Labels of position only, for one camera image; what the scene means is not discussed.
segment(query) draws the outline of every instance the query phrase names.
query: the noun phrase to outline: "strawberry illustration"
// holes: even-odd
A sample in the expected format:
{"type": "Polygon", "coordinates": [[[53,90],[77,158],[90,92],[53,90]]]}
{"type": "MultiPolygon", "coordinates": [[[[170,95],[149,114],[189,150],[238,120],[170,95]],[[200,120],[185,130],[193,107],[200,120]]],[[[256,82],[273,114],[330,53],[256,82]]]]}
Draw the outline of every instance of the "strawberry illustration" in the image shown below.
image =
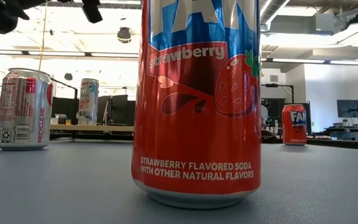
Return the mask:
{"type": "Polygon", "coordinates": [[[214,105],[227,117],[249,114],[259,102],[259,59],[252,51],[236,55],[222,68],[216,80],[214,105]]]}

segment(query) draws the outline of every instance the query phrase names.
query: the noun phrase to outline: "aluminum can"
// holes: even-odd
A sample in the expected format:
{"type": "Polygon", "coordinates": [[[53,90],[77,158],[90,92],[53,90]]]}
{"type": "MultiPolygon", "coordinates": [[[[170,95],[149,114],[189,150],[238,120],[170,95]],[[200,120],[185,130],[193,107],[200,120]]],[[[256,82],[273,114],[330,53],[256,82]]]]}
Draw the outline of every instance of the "aluminum can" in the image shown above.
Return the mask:
{"type": "Polygon", "coordinates": [[[49,144],[52,91],[52,80],[45,72],[9,69],[1,92],[2,150],[38,150],[49,144]]]}
{"type": "Polygon", "coordinates": [[[183,208],[260,185],[259,1],[145,0],[132,177],[183,208]]]}
{"type": "Polygon", "coordinates": [[[303,105],[285,105],[282,111],[283,143],[306,144],[306,110],[303,105]]]}
{"type": "Polygon", "coordinates": [[[97,125],[99,103],[99,81],[84,78],[81,81],[80,108],[78,110],[78,124],[97,125]]]}

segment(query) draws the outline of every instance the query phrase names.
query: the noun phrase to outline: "ceiling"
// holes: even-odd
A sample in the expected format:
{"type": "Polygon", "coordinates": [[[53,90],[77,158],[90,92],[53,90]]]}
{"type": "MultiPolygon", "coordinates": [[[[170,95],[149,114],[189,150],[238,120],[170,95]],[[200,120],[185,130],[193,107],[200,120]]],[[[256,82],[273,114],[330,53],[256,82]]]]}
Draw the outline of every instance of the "ceiling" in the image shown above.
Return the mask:
{"type": "MultiPolygon", "coordinates": [[[[133,53],[139,52],[141,11],[139,1],[125,1],[125,9],[117,8],[117,2],[101,0],[102,22],[90,24],[83,14],[80,4],[54,2],[47,8],[45,26],[45,50],[68,52],[108,52],[133,53]],[[116,35],[120,27],[130,27],[132,41],[122,44],[116,35]]],[[[291,0],[279,15],[302,14],[312,16],[317,10],[349,11],[358,8],[358,1],[316,1],[291,0]]],[[[45,7],[39,6],[26,10],[31,20],[20,20],[17,29],[6,35],[0,34],[0,50],[40,50],[44,29],[45,7]]],[[[326,46],[316,44],[317,35],[294,36],[282,35],[273,40],[272,37],[261,37],[262,56],[264,57],[313,57],[357,59],[358,47],[326,46]]],[[[265,63],[267,68],[281,68],[280,63],[265,63]]]]}

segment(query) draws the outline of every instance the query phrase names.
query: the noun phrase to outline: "yellow cable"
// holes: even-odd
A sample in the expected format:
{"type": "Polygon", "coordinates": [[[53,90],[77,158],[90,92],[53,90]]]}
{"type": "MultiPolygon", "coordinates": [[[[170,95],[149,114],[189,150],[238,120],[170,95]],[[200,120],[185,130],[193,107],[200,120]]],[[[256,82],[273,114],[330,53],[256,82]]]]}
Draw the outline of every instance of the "yellow cable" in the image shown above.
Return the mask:
{"type": "Polygon", "coordinates": [[[42,31],[42,46],[41,46],[40,64],[38,66],[38,70],[40,70],[40,71],[41,71],[42,57],[44,56],[45,30],[46,30],[46,26],[47,26],[47,8],[48,8],[48,2],[45,3],[44,30],[42,31]]]}

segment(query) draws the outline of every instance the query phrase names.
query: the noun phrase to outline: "red soda can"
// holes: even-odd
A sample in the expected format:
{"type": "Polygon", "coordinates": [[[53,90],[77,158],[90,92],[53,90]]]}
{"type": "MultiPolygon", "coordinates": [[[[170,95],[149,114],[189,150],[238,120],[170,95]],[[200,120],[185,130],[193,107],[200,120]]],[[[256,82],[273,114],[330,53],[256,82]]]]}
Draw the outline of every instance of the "red soda can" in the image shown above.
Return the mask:
{"type": "Polygon", "coordinates": [[[258,0],[145,0],[132,177],[183,208],[260,185],[258,0]]]}
{"type": "Polygon", "coordinates": [[[282,111],[283,143],[306,144],[306,110],[303,105],[285,105],[282,111]]]}

